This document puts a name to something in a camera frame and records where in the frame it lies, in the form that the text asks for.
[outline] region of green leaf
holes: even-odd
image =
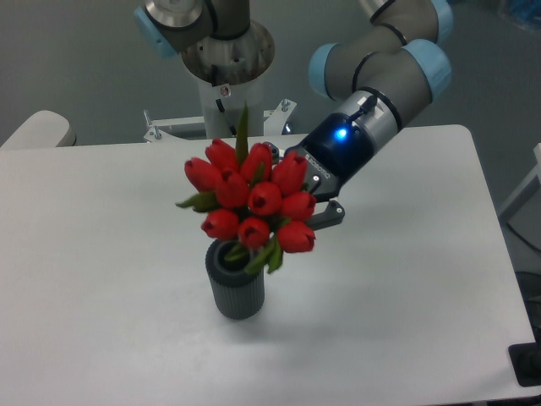
[[[248,107],[244,103],[243,115],[238,123],[237,141],[235,144],[238,165],[241,166],[248,156]]]
[[[254,177],[250,182],[250,188],[253,188],[256,184],[263,180],[263,175],[265,174],[265,164],[263,162],[257,167],[254,173]]]
[[[289,217],[280,217],[280,220],[278,220],[278,226],[276,227],[276,229],[279,230],[280,228],[286,226],[290,222],[291,222],[291,218],[289,218]]]
[[[206,213],[220,208],[214,191],[198,193],[183,202],[177,203],[175,206],[181,209],[192,207],[198,213]]]
[[[226,262],[234,262],[241,260],[242,258],[244,258],[244,256],[248,254],[248,248],[246,248],[243,244],[238,243],[226,254],[224,260],[226,260]]]
[[[274,250],[274,245],[277,244],[276,239],[273,237],[269,243],[257,254],[253,260],[250,261],[248,265],[244,268],[246,273],[249,275],[255,275],[263,266],[269,261],[272,251]]]
[[[269,258],[269,270],[267,271],[269,275],[280,268],[282,262],[284,259],[284,251],[281,248],[281,246],[276,241],[274,244],[274,249],[272,250],[272,253],[270,254]]]

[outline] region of white table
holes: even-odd
[[[280,147],[300,137],[269,137]],[[533,341],[469,132],[406,129],[347,214],[216,309],[183,162],[207,141],[0,152],[1,405],[423,405],[539,394]]]

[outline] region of vase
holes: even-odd
[[[265,300],[263,270],[249,275],[244,267],[254,253],[240,261],[226,262],[224,257],[238,242],[215,240],[205,256],[214,301],[218,310],[233,320],[246,319],[257,313]]]

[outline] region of black cable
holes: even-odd
[[[530,248],[531,250],[533,250],[533,252],[536,252],[538,254],[541,254],[541,248],[539,247],[536,247],[535,245],[533,245],[532,243],[530,243],[527,239],[525,239],[523,236],[521,236],[521,234],[519,234],[519,232],[517,232],[512,225],[510,225],[510,223],[507,223],[506,224],[507,228],[509,228],[509,231],[511,231],[513,234],[515,234],[515,236],[520,239],[525,245],[528,246],[528,248]]]

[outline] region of light blue joint cap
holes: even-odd
[[[177,51],[175,51],[152,21],[150,21],[148,15],[146,15],[141,7],[135,10],[134,17],[143,37],[162,58],[171,58],[177,55]]]
[[[438,14],[438,44],[443,44],[453,31],[453,10],[447,0],[432,0]]]
[[[402,47],[412,54],[424,72],[432,91],[432,102],[451,82],[451,63],[445,53],[433,42],[414,40]]]
[[[336,44],[322,45],[314,52],[312,59],[310,59],[310,65],[308,66],[308,79],[312,89],[323,97],[329,97],[327,88],[325,86],[325,66],[327,64],[327,57],[331,53],[331,49]]]

